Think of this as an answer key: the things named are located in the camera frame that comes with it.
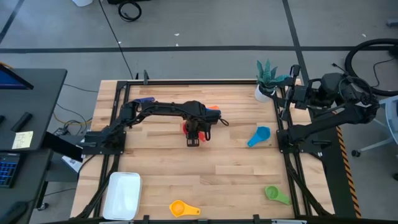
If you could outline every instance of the butcher block tabletop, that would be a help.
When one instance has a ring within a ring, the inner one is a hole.
[[[99,88],[91,130],[109,125],[117,80],[103,80]],[[207,107],[218,106],[222,118],[211,127],[211,140],[187,147],[181,117],[150,116],[132,129],[126,128],[126,148],[120,172],[142,177],[139,213],[134,219],[252,219],[293,218],[291,205],[268,200],[264,188],[278,186],[290,196],[283,155],[276,138],[277,121],[272,100],[254,98],[256,85],[134,85],[129,101],[153,96],[159,102],[184,103],[197,100]],[[119,107],[123,103],[121,93]],[[311,122],[307,111],[291,109],[294,124]],[[271,137],[254,147],[247,141],[258,126],[271,129]],[[307,187],[323,207],[333,213],[322,163],[301,154]],[[80,172],[71,217],[78,215],[98,188],[103,156],[95,156]],[[304,206],[296,186],[300,212]],[[200,216],[175,218],[169,205],[175,200],[201,209]]]

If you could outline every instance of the sticky note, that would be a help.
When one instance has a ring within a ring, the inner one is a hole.
[[[12,149],[23,149],[30,147],[30,142],[32,142],[32,137],[33,137],[33,131],[16,133],[14,143],[12,144]]]

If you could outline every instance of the keyboard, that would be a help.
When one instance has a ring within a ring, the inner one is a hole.
[[[20,158],[18,153],[0,152],[0,187],[12,187]]]

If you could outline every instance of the gray floor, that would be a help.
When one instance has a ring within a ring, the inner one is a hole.
[[[18,0],[0,0],[0,29],[4,27]],[[104,10],[122,47],[293,46],[284,5],[280,0],[152,0],[140,2],[142,17],[133,23],[120,20],[116,6],[103,2]],[[398,29],[385,26],[398,17],[395,0],[289,0],[301,46],[352,46],[375,38],[398,37]],[[1,49],[115,48],[111,29],[97,0],[76,7],[71,0],[25,0]],[[339,72],[333,62],[343,66],[347,52],[304,52],[310,78]],[[256,60],[269,58],[288,73],[297,63],[294,51],[174,51],[126,52],[132,73],[151,78],[254,78]],[[389,58],[385,52],[361,52],[354,69],[371,85],[376,84],[372,64]],[[97,90],[101,80],[128,79],[130,74],[119,52],[0,54],[0,61],[19,68],[66,68],[66,83]],[[397,89],[398,64],[378,66],[382,89]],[[86,119],[92,117],[96,94],[65,86],[58,103]],[[60,119],[79,119],[60,108]],[[384,118],[383,110],[377,116]],[[61,124],[52,120],[49,131]],[[343,125],[349,150],[359,149],[388,137],[377,125]],[[398,220],[397,147],[390,145],[349,157],[359,205],[365,218]],[[51,184],[47,193],[75,187]],[[69,217],[74,191],[46,197],[50,208],[34,212],[31,223],[65,220]]]

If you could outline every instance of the yellow black striped tape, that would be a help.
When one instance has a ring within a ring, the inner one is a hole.
[[[353,180],[353,176],[351,175],[351,169],[349,168],[346,146],[344,145],[344,141],[343,141],[343,134],[342,134],[341,128],[339,126],[336,127],[336,130],[337,130],[338,141],[340,143],[341,155],[343,156],[343,162],[344,162],[345,169],[346,169],[349,191],[351,192],[351,197],[354,202],[355,214],[356,214],[357,218],[361,218],[361,211],[359,210],[358,199],[356,198],[354,180]]]

